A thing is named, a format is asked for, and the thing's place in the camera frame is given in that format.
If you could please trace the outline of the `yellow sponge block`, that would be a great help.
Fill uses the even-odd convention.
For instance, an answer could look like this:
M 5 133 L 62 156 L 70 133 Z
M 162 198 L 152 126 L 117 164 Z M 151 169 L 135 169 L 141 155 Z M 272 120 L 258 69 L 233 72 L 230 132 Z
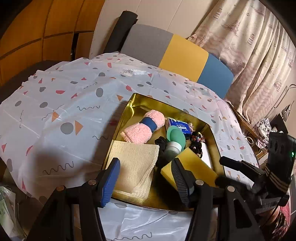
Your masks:
M 184 149 L 177 158 L 180 160 L 185 170 L 191 171 L 196 179 L 203 180 L 211 187 L 216 187 L 215 180 L 218 175 L 190 148 Z M 171 173 L 171 162 L 161 169 L 161 175 L 175 188 L 175 190 L 177 190 L 177 186 Z

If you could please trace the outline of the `black folded cloth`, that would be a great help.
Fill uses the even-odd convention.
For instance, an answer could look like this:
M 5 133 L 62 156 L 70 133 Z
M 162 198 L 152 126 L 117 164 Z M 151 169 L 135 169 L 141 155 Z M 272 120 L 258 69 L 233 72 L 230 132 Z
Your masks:
M 159 154 L 156 161 L 156 167 L 158 169 L 161 169 L 169 163 L 165 158 L 165 149 L 167 147 L 168 141 L 166 138 L 160 136 L 154 141 L 154 143 L 159 146 Z

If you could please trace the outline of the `white sponge block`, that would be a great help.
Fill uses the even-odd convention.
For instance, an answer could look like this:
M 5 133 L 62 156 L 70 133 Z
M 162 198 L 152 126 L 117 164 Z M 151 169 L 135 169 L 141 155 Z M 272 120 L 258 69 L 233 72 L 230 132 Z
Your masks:
M 207 149 L 207 145 L 204 142 L 201 142 L 202 144 L 202 157 L 201 160 L 211 169 L 213 169 L 213 165 L 212 165 L 212 161 L 211 161 L 211 157 L 209 154 L 209 151 Z

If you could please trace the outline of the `beige folded cloth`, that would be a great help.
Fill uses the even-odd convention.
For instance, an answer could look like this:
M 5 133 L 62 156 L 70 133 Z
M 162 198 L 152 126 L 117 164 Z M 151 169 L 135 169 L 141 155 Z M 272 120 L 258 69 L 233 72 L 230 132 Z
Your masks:
M 148 199 L 158 155 L 158 145 L 114 141 L 107 160 L 107 165 L 113 158 L 120 161 L 114 192 L 135 202 Z

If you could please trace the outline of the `gold rectangular tray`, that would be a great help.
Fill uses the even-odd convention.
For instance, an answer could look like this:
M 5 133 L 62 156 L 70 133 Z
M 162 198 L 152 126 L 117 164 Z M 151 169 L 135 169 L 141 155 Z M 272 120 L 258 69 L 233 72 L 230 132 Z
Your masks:
M 225 175 L 222 165 L 219 163 L 221 157 L 217 142 L 214 138 L 210 125 L 204 121 L 186 113 L 184 110 L 175 108 L 169 104 L 158 101 L 156 99 L 134 93 L 129 99 L 122 115 L 118 121 L 115 133 L 112 137 L 113 141 L 123 141 L 120 133 L 128 126 L 141 121 L 145 113 L 155 109 L 164 114 L 165 117 L 174 118 L 176 120 L 192 123 L 194 129 L 205 138 L 205 144 L 209 152 L 212 170 L 215 172 L 215 177 L 218 175 Z M 134 204 L 141 207 L 166 210 L 166 211 L 190 211 L 181 202 L 180 196 L 177 192 L 177 187 L 174 181 L 168 181 L 163 175 L 162 171 L 155 167 L 152 172 L 152 183 L 149 189 L 147 199 L 143 200 L 137 197 L 128 196 L 123 193 L 114 191 L 112 197 L 114 199 Z

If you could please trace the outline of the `black beaded hair piece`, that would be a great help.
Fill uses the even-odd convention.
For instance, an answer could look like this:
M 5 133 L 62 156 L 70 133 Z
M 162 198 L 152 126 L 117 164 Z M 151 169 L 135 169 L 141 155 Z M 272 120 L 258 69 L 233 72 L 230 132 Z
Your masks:
M 190 136 L 191 144 L 189 148 L 198 156 L 203 156 L 202 143 L 205 142 L 203 135 L 200 132 L 194 131 Z

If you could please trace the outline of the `blue tissue pack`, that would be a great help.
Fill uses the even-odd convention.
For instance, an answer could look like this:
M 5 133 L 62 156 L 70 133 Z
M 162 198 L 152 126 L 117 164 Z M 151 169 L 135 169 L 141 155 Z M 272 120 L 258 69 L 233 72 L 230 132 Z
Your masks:
M 190 135 L 192 133 L 189 124 L 184 121 L 175 120 L 174 118 L 167 118 L 165 120 L 165 127 L 168 129 L 170 126 L 176 126 L 183 132 L 184 135 Z

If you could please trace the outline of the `pink rolled towel blue band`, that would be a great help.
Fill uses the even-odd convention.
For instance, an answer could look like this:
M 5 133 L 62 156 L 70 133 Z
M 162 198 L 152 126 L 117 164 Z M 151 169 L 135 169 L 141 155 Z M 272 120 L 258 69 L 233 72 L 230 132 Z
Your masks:
M 151 139 L 152 134 L 164 125 L 165 116 L 157 110 L 150 110 L 140 122 L 126 127 L 120 135 L 126 142 L 145 144 Z

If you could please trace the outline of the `floral clothes pile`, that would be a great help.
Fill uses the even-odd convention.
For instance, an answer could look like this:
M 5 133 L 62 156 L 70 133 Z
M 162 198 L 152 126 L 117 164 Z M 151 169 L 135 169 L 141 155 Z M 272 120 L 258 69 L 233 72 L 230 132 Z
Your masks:
M 276 127 L 271 127 L 270 121 L 268 118 L 264 118 L 260 120 L 255 126 L 255 132 L 258 134 L 258 139 L 256 141 L 256 145 L 262 149 L 268 145 L 269 142 L 269 134 L 270 132 L 277 132 Z

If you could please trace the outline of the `wooden side table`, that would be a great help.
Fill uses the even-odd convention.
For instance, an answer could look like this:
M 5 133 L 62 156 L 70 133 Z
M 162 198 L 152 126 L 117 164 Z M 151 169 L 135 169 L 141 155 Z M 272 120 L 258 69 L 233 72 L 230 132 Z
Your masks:
M 257 134 L 255 129 L 244 119 L 244 117 L 234 108 L 234 106 L 230 102 L 227 102 L 227 104 L 236 116 L 242 133 L 251 146 L 257 160 L 261 159 L 267 153 L 267 149 L 257 146 L 256 142 L 261 139 L 259 134 Z

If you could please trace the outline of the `patterned plastic tablecloth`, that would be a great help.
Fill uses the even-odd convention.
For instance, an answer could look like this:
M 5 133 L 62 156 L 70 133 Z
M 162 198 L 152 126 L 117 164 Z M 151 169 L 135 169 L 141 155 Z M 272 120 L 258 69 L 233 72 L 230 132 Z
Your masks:
M 96 177 L 134 93 L 206 122 L 220 155 L 257 164 L 216 92 L 185 75 L 109 53 L 38 70 L 1 103 L 1 158 L 20 190 L 45 203 L 57 186 Z

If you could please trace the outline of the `grey yellow blue chair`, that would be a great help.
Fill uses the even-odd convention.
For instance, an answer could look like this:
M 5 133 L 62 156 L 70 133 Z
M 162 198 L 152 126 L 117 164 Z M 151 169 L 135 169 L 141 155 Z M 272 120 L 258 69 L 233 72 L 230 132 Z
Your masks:
M 234 75 L 222 61 L 179 35 L 138 24 L 137 17 L 132 11 L 121 13 L 104 52 L 120 52 L 182 75 L 225 98 Z

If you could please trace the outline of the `beige patterned curtain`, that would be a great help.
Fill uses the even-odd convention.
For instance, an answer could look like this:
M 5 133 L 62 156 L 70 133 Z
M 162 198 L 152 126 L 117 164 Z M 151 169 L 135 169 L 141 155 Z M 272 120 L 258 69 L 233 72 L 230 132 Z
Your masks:
M 264 4 L 218 1 L 188 40 L 231 70 L 225 98 L 250 124 L 267 116 L 293 67 L 295 46 Z

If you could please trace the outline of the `wooden wardrobe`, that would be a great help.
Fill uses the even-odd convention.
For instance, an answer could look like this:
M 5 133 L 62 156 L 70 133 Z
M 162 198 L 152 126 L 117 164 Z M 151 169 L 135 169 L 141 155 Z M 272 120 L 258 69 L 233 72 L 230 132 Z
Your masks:
M 104 1 L 30 1 L 1 36 L 1 85 L 42 61 L 88 57 Z

